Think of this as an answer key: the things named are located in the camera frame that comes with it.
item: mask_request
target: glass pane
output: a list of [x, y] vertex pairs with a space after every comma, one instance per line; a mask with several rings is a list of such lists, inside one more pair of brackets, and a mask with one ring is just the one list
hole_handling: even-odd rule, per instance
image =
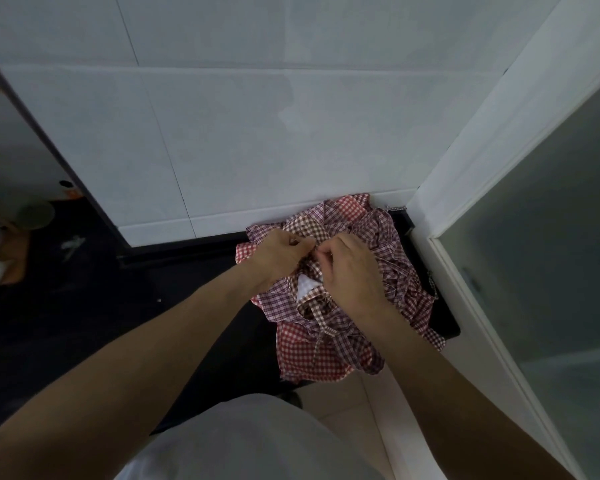
[[600, 479], [600, 90], [441, 242], [587, 476]]

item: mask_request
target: hand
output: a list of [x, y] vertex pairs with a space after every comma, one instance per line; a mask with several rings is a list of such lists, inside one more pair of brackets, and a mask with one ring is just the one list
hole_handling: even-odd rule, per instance
[[247, 259], [255, 266], [263, 279], [263, 291], [273, 283], [293, 273], [300, 259], [315, 247], [313, 237], [301, 237], [282, 229], [272, 229], [258, 246], [253, 256]]
[[389, 303], [376, 257], [357, 236], [340, 233], [321, 243], [315, 257], [325, 290], [354, 322]]

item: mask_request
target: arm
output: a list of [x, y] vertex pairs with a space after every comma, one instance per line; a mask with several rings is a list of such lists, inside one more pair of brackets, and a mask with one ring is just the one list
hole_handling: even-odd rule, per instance
[[384, 356], [449, 480], [573, 477], [421, 338], [384, 297], [376, 259], [356, 236], [323, 242], [324, 285]]
[[0, 427], [0, 479], [115, 476], [240, 308], [314, 245], [273, 230], [250, 259], [46, 387]]

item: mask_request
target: pile of fabric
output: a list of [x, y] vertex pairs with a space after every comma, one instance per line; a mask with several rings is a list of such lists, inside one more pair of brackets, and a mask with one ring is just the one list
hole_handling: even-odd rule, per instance
[[[412, 328], [442, 350], [445, 340], [429, 328], [434, 297], [423, 290], [391, 216], [371, 208], [369, 194], [325, 200], [286, 223], [248, 227], [250, 242], [238, 245], [236, 262], [251, 256], [275, 227], [313, 236], [318, 244], [340, 232], [357, 235], [376, 256], [386, 297]], [[282, 379], [338, 381], [354, 370], [377, 374], [383, 369], [384, 359], [322, 286], [320, 266], [311, 255], [300, 262], [295, 274], [277, 281], [252, 302], [278, 324], [276, 348]]]

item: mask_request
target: white fabric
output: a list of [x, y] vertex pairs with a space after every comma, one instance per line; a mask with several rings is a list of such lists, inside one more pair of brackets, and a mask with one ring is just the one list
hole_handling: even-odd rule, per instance
[[307, 293], [309, 293], [309, 291], [321, 284], [320, 281], [312, 280], [305, 274], [298, 274], [298, 293], [296, 295], [296, 301], [300, 301]]
[[252, 394], [218, 404], [147, 445], [116, 480], [382, 480], [306, 412]]

